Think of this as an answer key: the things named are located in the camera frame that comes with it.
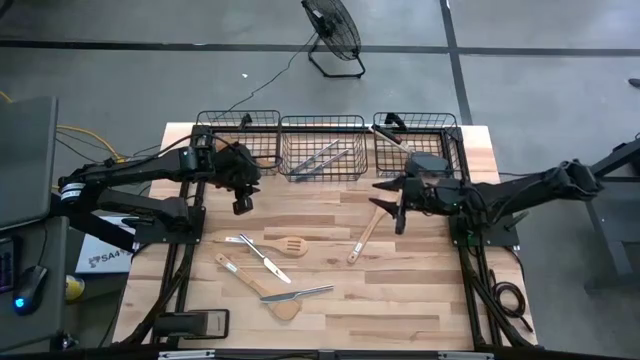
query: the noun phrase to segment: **gray floor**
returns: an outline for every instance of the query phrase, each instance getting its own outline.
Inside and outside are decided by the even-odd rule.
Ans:
[[[438,0],[345,0],[363,44],[446,46]],[[449,0],[459,46],[639,48],[634,0]],[[311,35],[298,1],[18,0],[0,36],[29,39],[303,44]],[[164,124],[226,109],[281,70],[291,52],[133,52],[0,49],[0,90],[60,98],[60,122],[92,129],[123,153],[160,141]],[[243,109],[282,114],[377,111],[459,116],[447,54],[364,53],[357,80],[322,78],[301,55]],[[488,125],[501,171],[528,172],[580,158],[589,163],[640,131],[640,57],[461,56],[474,124]],[[334,70],[350,64],[330,54]],[[98,150],[73,144],[93,158]],[[55,175],[84,163],[60,148]],[[585,206],[554,202],[518,226],[537,336],[550,349],[640,357],[640,293],[588,296],[585,281],[611,271]],[[117,296],[82,314],[109,313]],[[109,316],[79,321],[95,346]]]

